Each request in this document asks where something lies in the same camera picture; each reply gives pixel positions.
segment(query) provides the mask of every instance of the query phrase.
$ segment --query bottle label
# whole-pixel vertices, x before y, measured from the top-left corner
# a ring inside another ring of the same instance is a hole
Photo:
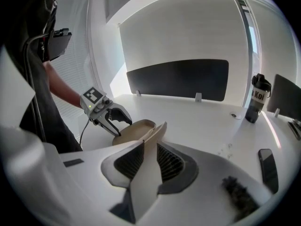
[[[268,96],[269,96],[269,92],[264,91],[259,88],[256,88],[256,87],[253,87],[253,91],[252,91],[252,99],[253,100],[264,104],[265,101],[267,100]]]

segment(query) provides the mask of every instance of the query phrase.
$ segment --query water bottle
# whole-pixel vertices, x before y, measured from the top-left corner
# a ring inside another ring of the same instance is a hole
[[[245,118],[251,122],[255,123],[258,119],[259,114],[264,106],[265,101],[270,96],[271,84],[264,78],[263,74],[258,73],[252,78],[252,97],[250,105],[246,111]]]

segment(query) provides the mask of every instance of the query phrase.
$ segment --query window blind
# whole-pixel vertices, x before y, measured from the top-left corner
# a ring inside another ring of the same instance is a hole
[[[96,84],[87,41],[87,10],[89,0],[57,0],[55,30],[69,28],[72,37],[64,55],[51,61],[59,76],[77,93],[82,94]],[[58,111],[79,138],[78,117],[83,110],[53,95]]]

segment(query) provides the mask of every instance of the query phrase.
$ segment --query person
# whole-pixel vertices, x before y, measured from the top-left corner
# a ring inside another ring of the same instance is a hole
[[[31,0],[6,43],[8,53],[24,77],[26,77],[23,57],[25,41],[28,38],[48,33],[54,28],[56,6],[55,0]],[[28,61],[46,142],[55,145],[59,153],[82,151],[74,135],[62,120],[51,93],[78,108],[81,108],[80,96],[60,78],[50,61],[42,62],[38,55],[38,47],[39,40],[37,39],[30,45]],[[37,112],[29,106],[20,127],[37,134],[42,140],[42,136],[37,133],[37,125]]]

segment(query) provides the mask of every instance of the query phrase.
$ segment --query black bottle cap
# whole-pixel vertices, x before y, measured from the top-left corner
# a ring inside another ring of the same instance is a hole
[[[270,92],[272,89],[271,83],[269,83],[263,74],[258,73],[256,76],[252,78],[252,84],[254,87],[258,89],[262,89],[264,91]]]

